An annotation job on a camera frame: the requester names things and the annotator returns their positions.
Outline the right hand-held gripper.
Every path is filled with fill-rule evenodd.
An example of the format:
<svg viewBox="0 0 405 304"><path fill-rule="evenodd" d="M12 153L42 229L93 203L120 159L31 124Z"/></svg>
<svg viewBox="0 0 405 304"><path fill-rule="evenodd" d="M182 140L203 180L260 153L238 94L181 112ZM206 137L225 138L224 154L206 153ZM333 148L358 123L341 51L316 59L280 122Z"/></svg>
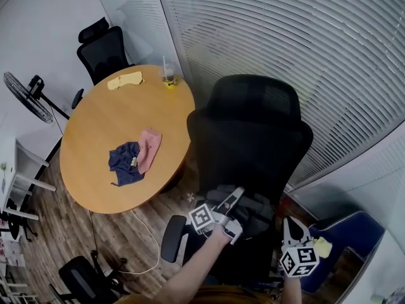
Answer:
<svg viewBox="0 0 405 304"><path fill-rule="evenodd" d="M312 245L301 245L311 240L308 227L295 217L285 217L282 229L284 247L279 265L284 275L289 278L309 276L320 259Z"/></svg>

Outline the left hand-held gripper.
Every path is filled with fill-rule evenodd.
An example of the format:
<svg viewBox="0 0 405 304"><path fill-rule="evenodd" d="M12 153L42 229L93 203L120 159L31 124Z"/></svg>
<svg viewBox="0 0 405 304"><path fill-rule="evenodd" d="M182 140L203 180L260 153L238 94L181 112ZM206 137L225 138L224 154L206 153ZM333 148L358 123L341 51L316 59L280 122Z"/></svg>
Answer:
<svg viewBox="0 0 405 304"><path fill-rule="evenodd" d="M198 234L208 233L214 229L215 225L221 225L224 234L231 239L230 244L234 245L243 229L239 222L232 220L228 217L228 214L237 205L244 191L243 187L236 188L217 206L217 212L210 210L205 203L189 212L189 218L194 230Z"/></svg>

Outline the black mesh high-back chair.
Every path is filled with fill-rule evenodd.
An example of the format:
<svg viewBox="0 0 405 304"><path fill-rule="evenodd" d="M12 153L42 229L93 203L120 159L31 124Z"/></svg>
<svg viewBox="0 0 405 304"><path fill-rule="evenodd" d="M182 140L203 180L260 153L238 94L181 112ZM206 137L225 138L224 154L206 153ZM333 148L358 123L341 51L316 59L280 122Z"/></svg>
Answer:
<svg viewBox="0 0 405 304"><path fill-rule="evenodd" d="M207 204L203 195L219 185L260 194L275 210L269 229L226 245L204 284L259 289L273 284L273 250L280 244L275 228L277 207L313 141L311 128L301 118L295 89L260 75L223 77L214 85L207 105L188 116L187 129L199 173L197 203L191 211ZM208 207L217 212L217 206ZM187 263L210 234L198 234L189 214L174 215L163 236L161 257L175 262L185 242L183 262Z"/></svg>

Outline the person's left forearm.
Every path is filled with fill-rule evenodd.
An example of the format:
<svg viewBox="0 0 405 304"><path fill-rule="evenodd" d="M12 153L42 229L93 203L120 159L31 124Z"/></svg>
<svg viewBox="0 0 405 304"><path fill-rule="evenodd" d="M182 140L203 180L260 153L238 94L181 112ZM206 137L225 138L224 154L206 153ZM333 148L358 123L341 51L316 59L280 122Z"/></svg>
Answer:
<svg viewBox="0 0 405 304"><path fill-rule="evenodd" d="M202 247L163 285L151 300L152 303L189 304L230 240L231 238L224 233L223 226L215 224L211 235Z"/></svg>

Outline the person's right forearm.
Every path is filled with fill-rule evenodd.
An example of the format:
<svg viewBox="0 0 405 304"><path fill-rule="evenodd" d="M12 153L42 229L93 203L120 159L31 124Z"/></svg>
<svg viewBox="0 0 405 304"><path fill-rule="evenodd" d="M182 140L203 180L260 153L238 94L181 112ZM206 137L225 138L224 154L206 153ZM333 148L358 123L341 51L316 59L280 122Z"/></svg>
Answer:
<svg viewBox="0 0 405 304"><path fill-rule="evenodd" d="M302 304L300 278L286 277L284 279L281 304Z"/></svg>

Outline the black office chair with headrest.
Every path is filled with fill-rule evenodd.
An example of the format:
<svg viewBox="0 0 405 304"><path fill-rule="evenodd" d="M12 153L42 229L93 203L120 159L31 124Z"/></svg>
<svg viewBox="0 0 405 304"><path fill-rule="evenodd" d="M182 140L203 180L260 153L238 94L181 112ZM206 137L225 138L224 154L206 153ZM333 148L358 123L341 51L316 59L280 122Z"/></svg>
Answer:
<svg viewBox="0 0 405 304"><path fill-rule="evenodd" d="M78 41L77 56L94 85L132 66L125 54L122 29L119 26L110 27L105 18L81 30Z"/></svg>

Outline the pale yellow cloth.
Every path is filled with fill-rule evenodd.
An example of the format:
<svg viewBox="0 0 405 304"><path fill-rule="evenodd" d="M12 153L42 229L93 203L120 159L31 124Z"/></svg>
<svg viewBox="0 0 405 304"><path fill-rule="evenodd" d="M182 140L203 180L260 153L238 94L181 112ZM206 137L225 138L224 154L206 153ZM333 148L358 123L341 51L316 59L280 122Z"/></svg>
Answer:
<svg viewBox="0 0 405 304"><path fill-rule="evenodd" d="M333 244L322 236L313 238L313 247L320 258L328 258L332 246Z"/></svg>

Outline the white curved counter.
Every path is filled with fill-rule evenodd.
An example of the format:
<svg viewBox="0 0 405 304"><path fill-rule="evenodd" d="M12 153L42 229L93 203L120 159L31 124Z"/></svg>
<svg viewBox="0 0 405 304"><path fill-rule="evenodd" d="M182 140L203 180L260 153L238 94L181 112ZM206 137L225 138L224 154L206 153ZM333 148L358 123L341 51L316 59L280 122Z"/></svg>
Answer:
<svg viewBox="0 0 405 304"><path fill-rule="evenodd" d="M376 304L405 286L405 253L385 231L353 282L335 304Z"/></svg>

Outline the pink cloth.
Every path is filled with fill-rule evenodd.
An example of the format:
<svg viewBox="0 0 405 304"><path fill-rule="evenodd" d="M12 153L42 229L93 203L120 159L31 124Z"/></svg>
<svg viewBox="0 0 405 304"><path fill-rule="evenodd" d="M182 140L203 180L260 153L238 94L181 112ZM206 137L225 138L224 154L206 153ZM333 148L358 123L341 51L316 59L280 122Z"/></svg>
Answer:
<svg viewBox="0 0 405 304"><path fill-rule="evenodd" d="M161 145L162 135L148 127L141 132L139 144L139 154L137 156L137 166L140 174L146 173L158 152Z"/></svg>

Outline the dark navy shorts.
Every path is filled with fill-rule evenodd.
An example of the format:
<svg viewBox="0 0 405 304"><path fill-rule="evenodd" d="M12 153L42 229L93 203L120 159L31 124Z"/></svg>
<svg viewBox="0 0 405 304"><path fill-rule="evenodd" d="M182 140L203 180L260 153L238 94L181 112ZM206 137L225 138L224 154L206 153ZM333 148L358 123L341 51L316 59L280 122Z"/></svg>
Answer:
<svg viewBox="0 0 405 304"><path fill-rule="evenodd" d="M112 185L122 187L144 178L144 174L139 172L137 166L139 152L140 147L136 141L126 142L109 152L109 170L116 174L117 179Z"/></svg>

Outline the clear cup with yellow label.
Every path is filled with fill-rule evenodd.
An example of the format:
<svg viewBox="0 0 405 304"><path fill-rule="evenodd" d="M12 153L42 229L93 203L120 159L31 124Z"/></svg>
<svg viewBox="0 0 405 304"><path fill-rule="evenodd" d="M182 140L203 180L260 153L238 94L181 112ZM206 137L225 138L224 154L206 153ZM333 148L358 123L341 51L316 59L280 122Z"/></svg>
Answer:
<svg viewBox="0 0 405 304"><path fill-rule="evenodd" d="M175 73L175 69L171 64L169 64L166 61L165 56L163 56L162 80L169 89L171 89L173 86L176 86L177 84L177 76Z"/></svg>

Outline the round wooden table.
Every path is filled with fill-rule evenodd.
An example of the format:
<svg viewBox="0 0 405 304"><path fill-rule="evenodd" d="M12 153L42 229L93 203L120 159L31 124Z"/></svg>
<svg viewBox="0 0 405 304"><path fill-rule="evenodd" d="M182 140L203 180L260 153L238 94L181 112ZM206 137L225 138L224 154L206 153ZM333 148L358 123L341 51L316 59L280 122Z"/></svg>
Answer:
<svg viewBox="0 0 405 304"><path fill-rule="evenodd" d="M182 167L190 145L187 117L195 102L186 81L168 88L155 65L124 69L126 74L134 72L142 74L139 85L114 91L107 80L95 85L72 112L63 134L63 182L72 198L92 212L122 213L149 201ZM109 152L138 141L145 128L163 136L161 146L144 178L121 187L109 169Z"/></svg>

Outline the glass partition with white blinds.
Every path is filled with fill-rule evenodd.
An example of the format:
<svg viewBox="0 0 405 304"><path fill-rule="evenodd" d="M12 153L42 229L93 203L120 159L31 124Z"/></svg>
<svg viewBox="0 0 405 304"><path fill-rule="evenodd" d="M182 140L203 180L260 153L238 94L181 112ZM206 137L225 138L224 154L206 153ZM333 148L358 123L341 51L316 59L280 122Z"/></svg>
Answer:
<svg viewBox="0 0 405 304"><path fill-rule="evenodd" d="M301 187L405 120L405 0L101 0L134 61L178 63L199 104L220 78L265 75L297 92L314 139Z"/></svg>

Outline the small white desk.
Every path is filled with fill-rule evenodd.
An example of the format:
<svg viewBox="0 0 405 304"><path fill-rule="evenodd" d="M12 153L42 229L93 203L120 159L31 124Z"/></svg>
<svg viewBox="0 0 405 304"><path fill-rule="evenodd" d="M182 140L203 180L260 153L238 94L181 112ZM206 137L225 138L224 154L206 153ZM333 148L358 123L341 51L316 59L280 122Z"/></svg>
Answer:
<svg viewBox="0 0 405 304"><path fill-rule="evenodd" d="M0 139L0 163L6 162L8 167L5 173L0 170L0 212L15 214L21 217L26 217L30 220L39 220L38 215L29 214L20 210L14 210L7 205L11 193L16 193L21 196L32 195L28 189L24 189L19 186L19 182L24 182L30 185L32 184L52 192L56 191L55 186L46 184L45 182L37 179L31 179L18 170L18 151L25 153L36 164L49 167L49 163L47 161L21 146L15 137L11 136L6 137L3 140Z"/></svg>

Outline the black standing fan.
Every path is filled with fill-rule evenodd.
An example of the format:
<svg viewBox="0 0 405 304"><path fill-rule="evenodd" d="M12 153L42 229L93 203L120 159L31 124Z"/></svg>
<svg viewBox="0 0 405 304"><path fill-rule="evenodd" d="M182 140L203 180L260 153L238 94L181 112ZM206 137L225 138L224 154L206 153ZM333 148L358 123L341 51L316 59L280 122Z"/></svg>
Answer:
<svg viewBox="0 0 405 304"><path fill-rule="evenodd" d="M52 110L56 110L62 117L69 120L70 117L61 109L59 109L49 98L42 92L44 88L43 79L34 75L25 87L23 84L11 73L5 72L3 75L4 83L14 97L21 102L31 113L43 122L50 124L53 122L54 115L47 110L40 102L43 99Z"/></svg>

